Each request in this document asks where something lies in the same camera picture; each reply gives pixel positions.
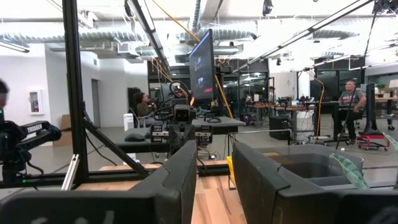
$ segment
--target black metal pole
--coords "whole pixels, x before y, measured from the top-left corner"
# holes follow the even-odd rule
[[[73,153],[80,160],[76,172],[76,183],[88,180],[86,132],[83,126],[83,90],[80,70],[80,45],[76,0],[63,0],[63,25],[65,28],[65,49],[67,54],[67,84],[70,122],[72,126]]]

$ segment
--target metal rod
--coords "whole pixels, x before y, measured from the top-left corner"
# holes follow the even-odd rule
[[[72,160],[70,161],[68,172],[63,181],[61,190],[70,190],[73,185],[73,180],[75,180],[75,174],[79,163],[79,154],[74,154]]]
[[[63,25],[67,56],[67,85],[73,153],[79,154],[76,182],[88,179],[86,132],[83,127],[83,88],[81,84],[78,10],[76,0],[63,0]]]

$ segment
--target cardboard box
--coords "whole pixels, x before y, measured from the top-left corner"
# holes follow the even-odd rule
[[[62,131],[62,136],[58,141],[53,142],[53,146],[71,146],[72,145],[72,132]]]
[[[71,124],[70,124],[70,115],[69,114],[64,114],[62,115],[61,119],[61,131],[70,131]]]
[[[62,136],[58,141],[53,142],[53,146],[71,146],[72,145],[72,132],[70,131],[70,115],[64,114],[61,119]]]

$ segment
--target potted plant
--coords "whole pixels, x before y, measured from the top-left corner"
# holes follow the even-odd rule
[[[378,84],[376,85],[376,87],[377,87],[377,89],[379,90],[379,93],[377,94],[377,97],[383,97],[383,90],[385,89],[386,84],[384,84],[384,83],[378,83]]]

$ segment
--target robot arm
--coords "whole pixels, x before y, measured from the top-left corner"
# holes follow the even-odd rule
[[[29,134],[36,135],[26,139]],[[3,164],[2,177],[4,182],[17,181],[26,174],[26,163],[29,163],[31,154],[29,150],[49,141],[61,138],[61,131],[52,126],[48,121],[37,121],[34,123],[18,126],[12,121],[0,124],[0,162]]]

